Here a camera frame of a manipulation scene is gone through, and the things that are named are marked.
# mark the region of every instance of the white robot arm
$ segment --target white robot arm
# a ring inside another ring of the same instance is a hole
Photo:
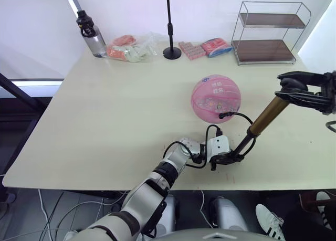
[[[190,149],[193,159],[206,162],[214,155],[230,151],[228,139],[223,135],[210,139],[207,151],[205,144],[194,140],[183,138],[180,142]],[[179,144],[128,194],[120,212],[104,216],[71,241],[134,241],[140,233],[151,233],[166,207],[165,198],[190,157],[189,151]]]

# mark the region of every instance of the white wall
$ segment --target white wall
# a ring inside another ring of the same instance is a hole
[[[312,72],[336,70],[336,0],[330,3],[299,55]]]
[[[124,34],[149,31],[167,34],[166,0],[78,0],[93,18],[106,41]],[[243,0],[171,0],[176,41],[205,41],[214,37],[230,40]],[[302,1],[312,11],[312,20],[299,48],[331,0],[249,0]]]
[[[86,44],[67,0],[0,0],[0,72],[63,78]]]

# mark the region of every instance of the water bottle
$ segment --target water bottle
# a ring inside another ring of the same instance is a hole
[[[82,37],[89,46],[92,54],[96,57],[105,57],[105,41],[99,32],[98,27],[93,23],[93,20],[84,10],[78,11],[76,20]]]

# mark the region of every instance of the metal shelf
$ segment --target metal shelf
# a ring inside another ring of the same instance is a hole
[[[283,40],[233,40],[238,64],[294,64],[295,57]]]
[[[246,28],[296,28],[305,24],[296,14],[240,13],[241,23]]]
[[[238,65],[294,64],[296,59],[291,51],[309,24],[310,18],[311,11],[302,2],[242,1],[231,39]],[[286,31],[252,31],[252,28],[283,28]],[[244,31],[254,35],[248,35],[249,39],[244,39]]]

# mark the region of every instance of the microphone stand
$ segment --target microphone stand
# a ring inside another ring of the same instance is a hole
[[[173,24],[170,19],[170,2],[167,0],[168,10],[168,35],[170,47],[163,50],[163,56],[169,60],[178,59],[181,56],[181,50],[173,45]]]

